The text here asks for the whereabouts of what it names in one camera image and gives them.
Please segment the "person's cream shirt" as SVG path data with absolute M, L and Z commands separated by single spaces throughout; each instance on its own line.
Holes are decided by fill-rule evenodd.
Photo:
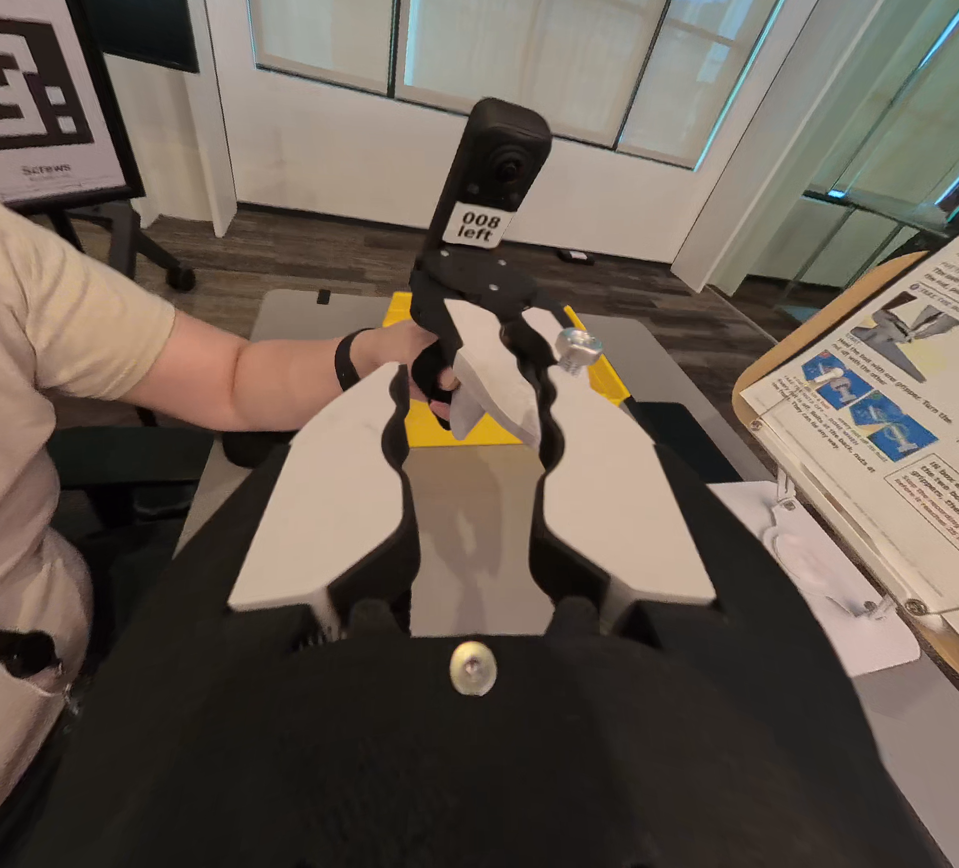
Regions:
M 51 526 L 59 481 L 45 394 L 121 397 L 155 363 L 173 324 L 168 302 L 2 209 L 1 626 L 42 632 L 54 646 L 54 664 L 34 675 L 1 669 L 2 801 L 65 707 L 93 612 L 87 566 Z

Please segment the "black padded wrist rest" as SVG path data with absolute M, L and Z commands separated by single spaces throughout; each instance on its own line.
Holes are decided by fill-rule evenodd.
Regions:
M 296 430 L 222 432 L 220 440 L 222 452 L 231 464 L 253 470 L 263 464 L 275 448 L 288 445 L 295 435 Z

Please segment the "person's desk chair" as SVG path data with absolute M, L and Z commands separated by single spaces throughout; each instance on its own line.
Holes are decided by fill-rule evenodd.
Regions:
M 80 491 L 102 529 L 183 522 L 215 437 L 182 427 L 77 427 L 46 448 L 65 491 Z

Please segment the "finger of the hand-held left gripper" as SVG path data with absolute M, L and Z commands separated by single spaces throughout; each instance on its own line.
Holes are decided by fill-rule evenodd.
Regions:
M 567 327 L 540 306 L 500 308 L 500 406 L 534 408 L 545 377 L 558 362 L 556 343 Z
M 462 342 L 452 363 L 459 386 L 450 404 L 451 432 L 465 440 L 489 416 L 521 443 L 538 448 L 541 424 L 533 386 L 503 343 L 497 316 L 472 302 L 446 299 Z

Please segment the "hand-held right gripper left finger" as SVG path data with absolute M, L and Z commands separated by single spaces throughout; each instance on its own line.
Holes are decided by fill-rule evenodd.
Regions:
M 357 382 L 295 436 L 228 598 L 233 612 L 301 605 L 324 642 L 364 600 L 409 608 L 420 569 L 405 366 Z

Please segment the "white framed window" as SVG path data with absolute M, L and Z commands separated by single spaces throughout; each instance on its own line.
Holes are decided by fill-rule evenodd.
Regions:
M 694 171 L 786 0 L 239 0 L 253 67 Z

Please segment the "black wristband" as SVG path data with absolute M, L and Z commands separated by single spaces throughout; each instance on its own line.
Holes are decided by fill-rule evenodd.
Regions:
M 353 361 L 352 349 L 355 340 L 370 331 L 372 329 L 368 327 L 359 328 L 343 336 L 337 344 L 334 354 L 334 371 L 344 394 L 364 378 Z

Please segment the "yellow parts bin with divider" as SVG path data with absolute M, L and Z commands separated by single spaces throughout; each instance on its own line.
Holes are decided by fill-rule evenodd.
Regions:
M 412 295 L 409 292 L 393 293 L 383 316 L 382 326 L 389 327 L 408 321 L 411 316 Z M 625 383 L 605 356 L 588 368 L 589 383 L 594 392 L 612 404 L 619 406 L 630 396 Z M 429 406 L 422 401 L 411 400 L 405 420 L 408 442 L 412 448 L 464 447 L 519 445 L 521 441 L 500 427 L 488 415 L 483 415 L 464 440 L 445 430 Z

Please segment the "black framed panel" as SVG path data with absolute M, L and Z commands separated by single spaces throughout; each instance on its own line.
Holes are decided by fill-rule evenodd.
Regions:
M 1 0 L 1 202 L 32 215 L 144 196 L 82 0 Z

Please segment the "glass partition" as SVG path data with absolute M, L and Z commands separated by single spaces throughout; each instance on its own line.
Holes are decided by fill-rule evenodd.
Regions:
M 731 298 L 772 340 L 900 250 L 957 234 L 957 9 L 918 17 Z

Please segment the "steel hex bolt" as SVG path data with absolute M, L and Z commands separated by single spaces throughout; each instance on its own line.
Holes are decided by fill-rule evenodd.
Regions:
M 567 327 L 558 333 L 554 352 L 561 371 L 577 377 L 587 374 L 589 368 L 601 360 L 603 345 L 599 338 L 588 331 Z

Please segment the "person's left hand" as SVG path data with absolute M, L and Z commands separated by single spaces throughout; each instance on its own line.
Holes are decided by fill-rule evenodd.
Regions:
M 440 362 L 444 361 L 442 352 L 433 352 L 431 349 L 436 340 L 436 335 L 413 321 L 374 328 L 355 336 L 350 348 L 350 361 L 362 378 L 388 363 L 405 366 L 411 399 L 428 405 L 439 421 L 448 422 L 452 396 L 460 386 L 452 369 L 437 370 L 425 380 L 425 392 L 414 379 L 414 366 L 421 355 L 435 356 Z

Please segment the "white stand base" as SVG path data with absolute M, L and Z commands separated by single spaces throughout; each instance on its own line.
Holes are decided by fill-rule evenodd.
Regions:
M 871 586 L 797 498 L 780 495 L 772 481 L 714 483 L 710 490 L 788 575 L 849 678 L 920 658 L 893 598 Z

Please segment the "person's left forearm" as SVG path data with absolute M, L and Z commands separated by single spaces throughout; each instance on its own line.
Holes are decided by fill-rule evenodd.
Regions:
M 298 430 L 342 394 L 344 342 L 252 343 L 175 312 L 156 360 L 121 400 L 218 432 Z

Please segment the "black chair base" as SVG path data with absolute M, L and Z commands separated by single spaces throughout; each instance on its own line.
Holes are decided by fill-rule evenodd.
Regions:
M 91 223 L 110 236 L 108 264 L 131 280 L 136 279 L 137 258 L 143 255 L 165 272 L 166 284 L 174 291 L 194 291 L 197 278 L 194 270 L 165 251 L 143 230 L 141 218 L 130 202 L 101 203 L 71 209 L 57 208 L 47 214 L 55 233 L 85 253 L 74 227 L 76 221 Z

